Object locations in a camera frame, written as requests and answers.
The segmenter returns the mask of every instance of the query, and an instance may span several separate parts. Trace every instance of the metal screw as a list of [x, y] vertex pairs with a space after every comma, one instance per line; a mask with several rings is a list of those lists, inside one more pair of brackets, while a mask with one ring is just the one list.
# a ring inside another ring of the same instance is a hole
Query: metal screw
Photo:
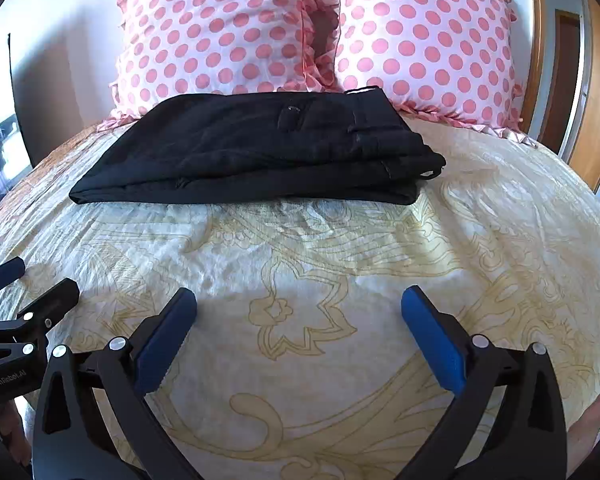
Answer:
[[51, 353], [54, 357], [62, 357], [64, 354], [66, 354], [66, 346], [58, 345], [54, 348], [54, 351]]
[[546, 346], [544, 346], [542, 343], [533, 343], [531, 345], [531, 349], [538, 355], [546, 354]]
[[471, 343], [478, 348], [487, 348], [489, 346], [489, 340], [482, 334], [476, 334], [471, 338]]
[[126, 339], [123, 337], [115, 337], [109, 341], [109, 348], [112, 350], [122, 350], [126, 345]]

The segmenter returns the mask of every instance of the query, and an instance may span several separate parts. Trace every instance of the pillow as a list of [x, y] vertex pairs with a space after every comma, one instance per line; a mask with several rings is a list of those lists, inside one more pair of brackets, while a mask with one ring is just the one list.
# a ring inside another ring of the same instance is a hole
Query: pillow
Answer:
[[183, 93], [305, 90], [312, 29], [301, 0], [118, 0], [125, 50], [116, 118]]
[[337, 90], [378, 85], [410, 114], [524, 140], [506, 0], [341, 1]]

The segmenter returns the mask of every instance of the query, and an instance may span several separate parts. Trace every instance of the folded black pants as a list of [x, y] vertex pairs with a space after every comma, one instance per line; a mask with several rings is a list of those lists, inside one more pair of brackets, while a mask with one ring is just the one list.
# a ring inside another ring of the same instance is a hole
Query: folded black pants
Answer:
[[413, 203], [442, 155], [379, 88], [345, 94], [186, 94], [158, 104], [75, 184], [76, 203], [278, 197]]

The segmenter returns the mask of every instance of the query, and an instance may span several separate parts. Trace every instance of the pink ruffle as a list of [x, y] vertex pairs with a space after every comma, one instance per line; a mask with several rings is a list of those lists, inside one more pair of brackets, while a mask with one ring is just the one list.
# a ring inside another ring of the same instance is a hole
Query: pink ruffle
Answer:
[[334, 79], [334, 60], [336, 57], [336, 47], [340, 38], [340, 22], [338, 20], [340, 13], [340, 0], [302, 0], [302, 4], [305, 14], [310, 19], [311, 13], [321, 11], [324, 13], [320, 17], [322, 20], [322, 26], [326, 23], [331, 23], [331, 32], [326, 35], [324, 43], [321, 46], [324, 47], [324, 52], [320, 56], [315, 56], [314, 62], [308, 67], [311, 71], [311, 76], [317, 81], [317, 83], [325, 90], [329, 91], [335, 83]]
[[105, 130], [112, 130], [113, 128], [133, 123], [139, 118], [140, 117], [134, 117], [133, 115], [123, 114], [120, 112], [120, 110], [114, 108], [109, 114], [109, 117], [104, 119], [100, 124], [98, 124], [98, 126], [96, 126], [96, 131], [104, 132]]
[[401, 104], [399, 106], [394, 105], [394, 107], [408, 117], [416, 117], [418, 119], [422, 119], [423, 121], [429, 121], [430, 123], [448, 124], [449, 126], [453, 126], [455, 128], [468, 128], [493, 137], [513, 140], [514, 142], [526, 144], [527, 146], [531, 146], [533, 148], [538, 147], [533, 139], [518, 129], [518, 125], [513, 119], [509, 120], [509, 124], [503, 128], [492, 128], [487, 124], [468, 123], [466, 121], [460, 121], [453, 116], [440, 114], [436, 111], [435, 107], [427, 107], [422, 110], [417, 110], [416, 108], [411, 107], [409, 104]]

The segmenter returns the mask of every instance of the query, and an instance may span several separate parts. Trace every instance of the bedspread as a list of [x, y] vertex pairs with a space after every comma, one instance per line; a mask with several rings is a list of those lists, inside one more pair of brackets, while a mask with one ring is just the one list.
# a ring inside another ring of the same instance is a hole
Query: bedspread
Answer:
[[84, 131], [0, 204], [0, 263], [27, 265], [0, 319], [72, 278], [80, 302], [50, 348], [87, 351], [193, 290], [198, 320], [147, 400], [209, 480], [391, 479], [451, 399], [400, 316], [416, 283], [469, 333], [543, 342], [571, 424], [600, 390], [600, 204], [542, 146], [409, 123], [447, 160], [411, 206], [75, 205], [72, 185], [128, 126]]

